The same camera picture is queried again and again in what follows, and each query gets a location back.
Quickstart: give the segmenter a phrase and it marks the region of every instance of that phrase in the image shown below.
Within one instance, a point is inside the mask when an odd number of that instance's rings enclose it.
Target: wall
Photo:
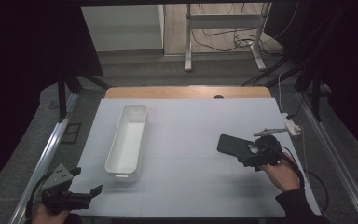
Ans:
[[[82,7],[97,51],[163,49],[162,7]]]

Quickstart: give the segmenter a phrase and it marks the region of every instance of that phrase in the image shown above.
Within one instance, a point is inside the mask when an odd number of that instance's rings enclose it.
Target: white plastic container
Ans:
[[[135,182],[141,176],[146,124],[147,107],[145,105],[123,107],[105,164],[105,170],[111,173],[115,180]]]

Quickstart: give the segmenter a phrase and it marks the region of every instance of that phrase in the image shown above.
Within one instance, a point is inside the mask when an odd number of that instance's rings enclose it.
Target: black sleeve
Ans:
[[[310,224],[328,223],[322,216],[316,216],[310,209],[304,189],[294,189],[278,195],[277,202],[283,208],[286,217],[283,223]]]

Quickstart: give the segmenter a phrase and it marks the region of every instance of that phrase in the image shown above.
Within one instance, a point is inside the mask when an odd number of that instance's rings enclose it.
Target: human hand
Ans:
[[[63,224],[70,211],[64,210],[54,215],[49,212],[44,204],[39,204],[33,218],[33,224]]]
[[[294,159],[287,153],[283,152],[290,160]],[[265,171],[271,180],[271,182],[281,190],[281,192],[286,192],[292,189],[299,189],[300,183],[298,176],[293,171],[292,166],[289,162],[281,160],[278,165],[262,165],[259,168]]]

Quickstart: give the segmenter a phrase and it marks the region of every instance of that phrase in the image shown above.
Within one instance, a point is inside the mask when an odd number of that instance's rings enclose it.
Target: gray carpet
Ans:
[[[275,64],[279,58],[266,58],[267,66]],[[105,77],[102,79],[116,86],[160,86],[160,85],[236,85],[251,77],[260,75],[256,70],[255,62],[250,55],[217,55],[195,56],[193,71],[184,71],[182,59],[159,58],[148,59],[147,62],[129,58],[122,63],[110,62],[110,59],[101,58]],[[274,72],[271,77],[260,80],[260,83],[274,78],[281,71],[289,69],[290,63]],[[296,77],[289,78],[282,83],[282,108],[284,112],[293,114],[299,106],[299,99],[293,91]],[[68,167],[77,166],[81,151],[87,140],[88,133],[98,103],[104,96],[104,91],[95,84],[81,79],[84,90],[76,102],[75,112],[70,120],[74,127],[78,123],[79,135],[75,139],[72,134],[67,134],[63,140],[66,144],[59,146],[58,152],[51,164],[55,168],[59,163]],[[273,97],[279,102],[278,87],[271,88]],[[331,139],[339,149],[343,160],[348,165],[350,172],[358,183],[358,142],[340,122],[328,105],[326,98],[321,99],[321,115],[324,126]],[[41,104],[30,124],[26,134],[16,148],[10,161],[0,174],[0,223],[8,223],[12,213],[22,195],[25,186],[34,170],[35,165],[44,149],[48,138],[58,120],[57,87],[55,85],[46,88],[41,94]],[[294,117],[296,124],[300,124],[305,130],[305,151],[303,151],[302,136],[293,138],[296,152],[304,164],[307,159],[310,171],[318,175],[326,187],[330,196],[330,203],[326,214],[336,223],[358,223],[358,214],[346,193],[345,189],[326,156],[324,148],[313,130],[310,121],[303,111]],[[324,206],[325,192],[322,185],[314,177],[310,177],[310,183],[317,201]],[[85,223],[110,223],[108,219],[91,220],[85,218]]]

